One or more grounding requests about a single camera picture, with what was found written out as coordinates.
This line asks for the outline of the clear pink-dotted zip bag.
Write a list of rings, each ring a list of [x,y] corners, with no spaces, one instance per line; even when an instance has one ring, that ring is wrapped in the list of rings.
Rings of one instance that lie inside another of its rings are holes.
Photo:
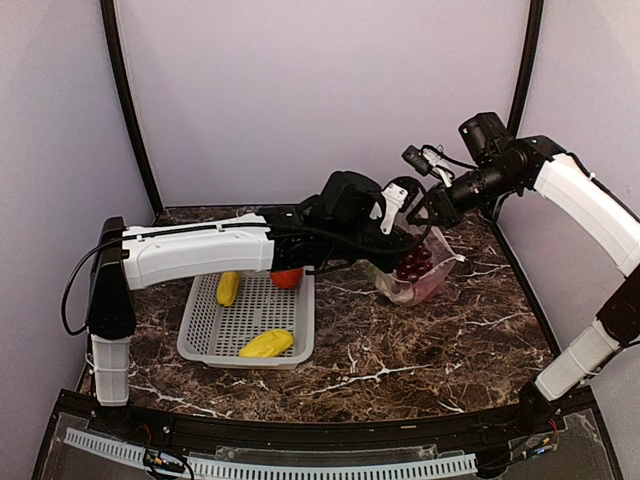
[[[392,303],[415,306],[436,295],[453,267],[465,260],[453,251],[441,230],[432,227],[422,244],[392,273],[384,273],[372,264],[367,264],[365,271],[378,292]]]

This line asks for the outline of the dark red toy grapes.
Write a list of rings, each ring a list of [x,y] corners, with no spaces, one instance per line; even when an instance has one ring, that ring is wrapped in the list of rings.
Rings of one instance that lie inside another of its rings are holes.
[[[400,281],[417,282],[434,269],[434,255],[425,240],[414,247],[394,270]]]

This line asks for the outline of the white green toy cauliflower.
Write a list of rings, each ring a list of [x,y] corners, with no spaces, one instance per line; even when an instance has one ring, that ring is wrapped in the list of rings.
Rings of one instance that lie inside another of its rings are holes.
[[[392,299],[401,292],[400,284],[391,274],[382,272],[373,264],[369,264],[366,270],[375,288],[387,298]]]

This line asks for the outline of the red toy bell pepper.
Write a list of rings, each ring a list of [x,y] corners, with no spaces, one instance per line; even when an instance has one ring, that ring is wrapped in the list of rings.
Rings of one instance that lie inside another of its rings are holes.
[[[413,302],[420,304],[427,302],[435,295],[437,295],[443,288],[444,282],[431,282],[428,279],[423,279],[414,284],[414,297]]]

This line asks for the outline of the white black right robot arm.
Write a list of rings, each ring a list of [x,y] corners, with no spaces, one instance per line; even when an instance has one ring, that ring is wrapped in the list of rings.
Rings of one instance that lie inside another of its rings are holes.
[[[509,194],[534,192],[556,207],[617,270],[621,284],[591,322],[529,385],[510,413],[521,434],[549,416],[550,403],[639,342],[639,218],[600,186],[572,152],[544,136],[472,136],[475,166],[428,189],[407,219],[414,225],[457,225],[464,213]]]

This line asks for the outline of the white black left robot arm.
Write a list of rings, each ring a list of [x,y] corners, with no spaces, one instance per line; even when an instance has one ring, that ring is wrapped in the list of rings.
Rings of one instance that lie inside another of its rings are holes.
[[[331,260],[367,260],[390,272],[415,245],[396,227],[420,191],[411,177],[381,187],[351,171],[333,173],[298,205],[261,207],[215,222],[128,227],[108,219],[94,252],[86,325],[101,417],[120,436],[141,427],[129,400],[129,345],[136,329],[131,291],[227,271],[320,272]]]

